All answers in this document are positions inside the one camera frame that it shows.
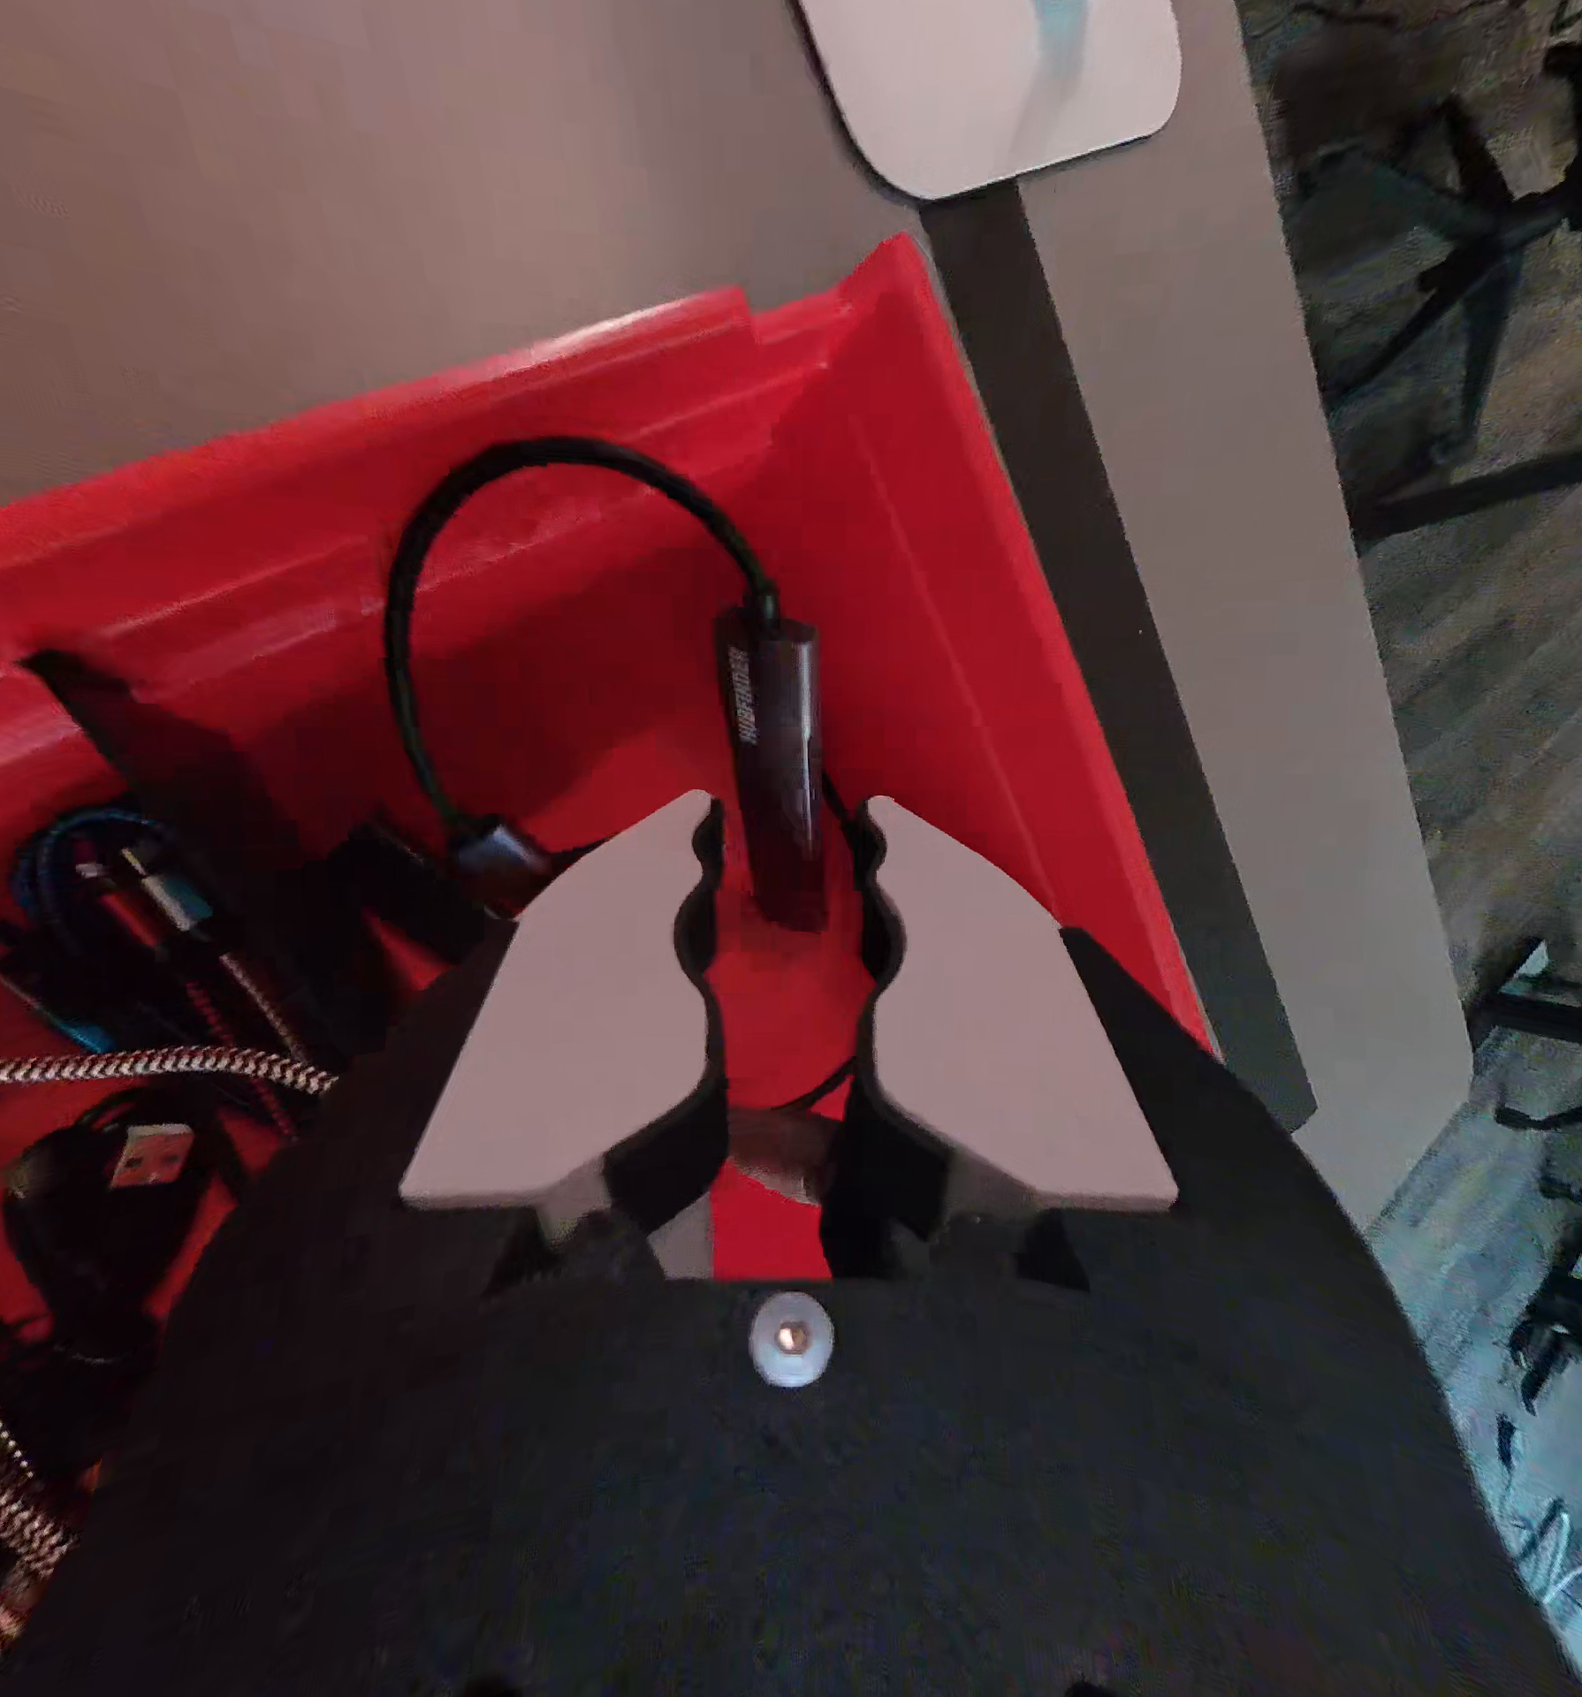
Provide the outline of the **red plastic bin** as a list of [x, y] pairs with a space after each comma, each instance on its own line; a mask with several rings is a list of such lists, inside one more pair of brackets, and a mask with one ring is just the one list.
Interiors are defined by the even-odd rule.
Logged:
[[[380, 667], [391, 554], [482, 449], [599, 438], [690, 478], [820, 636], [816, 934], [754, 901], [716, 673], [727, 554], [626, 478], [491, 483], [415, 598], [450, 797], [553, 852], [723, 806], [708, 985], [728, 1154], [683, 1214], [417, 1209], [402, 1172], [522, 910], [464, 879]], [[885, 795], [1056, 919], [1179, 1187], [1160, 1214], [885, 1214], [849, 1181], [856, 811]], [[0, 1397], [96, 1520], [400, 1484], [619, 1508], [830, 1460], [960, 1482], [1075, 1453], [1148, 1364], [1095, 1227], [1182, 1223], [1148, 1061], [1206, 1063], [1097, 713], [909, 241], [756, 316], [632, 314], [0, 507], [0, 985], [111, 1050], [0, 1054]]]

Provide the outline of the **white rounded pad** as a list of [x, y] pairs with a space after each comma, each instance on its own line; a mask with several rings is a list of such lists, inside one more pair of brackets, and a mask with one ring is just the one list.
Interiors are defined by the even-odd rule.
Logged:
[[858, 155], [942, 203], [1087, 159], [1168, 124], [1171, 2], [799, 2]]

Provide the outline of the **black office chair base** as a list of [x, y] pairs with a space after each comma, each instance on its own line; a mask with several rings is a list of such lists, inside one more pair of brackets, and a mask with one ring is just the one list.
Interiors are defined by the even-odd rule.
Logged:
[[1408, 230], [1430, 232], [1445, 255], [1416, 276], [1419, 303], [1385, 343], [1350, 368], [1321, 376], [1317, 392], [1328, 418], [1392, 372], [1448, 317], [1463, 330], [1463, 356], [1452, 429], [1434, 436], [1392, 487], [1346, 498], [1357, 547], [1445, 525], [1519, 503], [1582, 489], [1582, 447], [1516, 461], [1465, 480], [1445, 480], [1474, 447], [1492, 392], [1498, 358], [1523, 288], [1527, 254], [1567, 230], [1582, 263], [1582, 4], [1556, 4], [1539, 73], [1567, 91], [1572, 159], [1559, 181], [1518, 193], [1477, 132], [1457, 93], [1397, 117], [1392, 144], [1379, 152], [1366, 139], [1321, 146], [1293, 168], [1299, 197], [1319, 177], [1352, 164]]
[[[1470, 1043], [1479, 1050], [1492, 1037], [1527, 1037], [1559, 1050], [1582, 1050], [1582, 985], [1556, 974], [1543, 944], [1534, 944], [1507, 977], [1470, 1008]], [[1582, 1096], [1550, 1114], [1527, 1114], [1501, 1101], [1492, 1121], [1503, 1130], [1545, 1141], [1582, 1130]], [[1541, 1169], [1541, 1200], [1565, 1205], [1565, 1236], [1552, 1251], [1541, 1284], [1527, 1298], [1508, 1336], [1510, 1366], [1519, 1371], [1523, 1411], [1536, 1413], [1565, 1369], [1582, 1364], [1582, 1178], [1565, 1180]]]

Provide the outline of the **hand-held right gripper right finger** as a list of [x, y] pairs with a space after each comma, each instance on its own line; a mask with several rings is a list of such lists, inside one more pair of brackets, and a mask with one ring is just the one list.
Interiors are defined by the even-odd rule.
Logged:
[[1055, 915], [900, 802], [856, 811], [849, 1181], [885, 1214], [1160, 1214], [1179, 1196]]

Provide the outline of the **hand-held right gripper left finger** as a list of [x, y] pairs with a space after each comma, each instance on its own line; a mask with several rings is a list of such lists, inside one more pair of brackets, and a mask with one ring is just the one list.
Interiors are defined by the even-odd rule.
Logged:
[[429, 1211], [683, 1214], [728, 1154], [723, 806], [686, 791], [521, 913], [402, 1172]]

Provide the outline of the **dark adapter with black cable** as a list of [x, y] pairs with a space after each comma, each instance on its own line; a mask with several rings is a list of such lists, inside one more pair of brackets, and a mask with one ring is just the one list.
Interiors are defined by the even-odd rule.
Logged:
[[820, 636], [785, 615], [778, 584], [714, 498], [663, 461], [599, 438], [537, 436], [482, 449], [440, 478], [395, 543], [380, 616], [380, 667], [402, 753], [442, 826], [451, 866], [486, 892], [522, 904], [583, 857], [581, 850], [544, 848], [522, 826], [471, 813], [450, 797], [422, 733], [413, 684], [413, 607], [442, 529], [488, 485], [552, 469], [606, 472], [650, 489], [696, 522], [736, 565], [743, 598], [716, 618], [714, 647], [747, 870], [768, 923], [820, 932], [827, 917]]

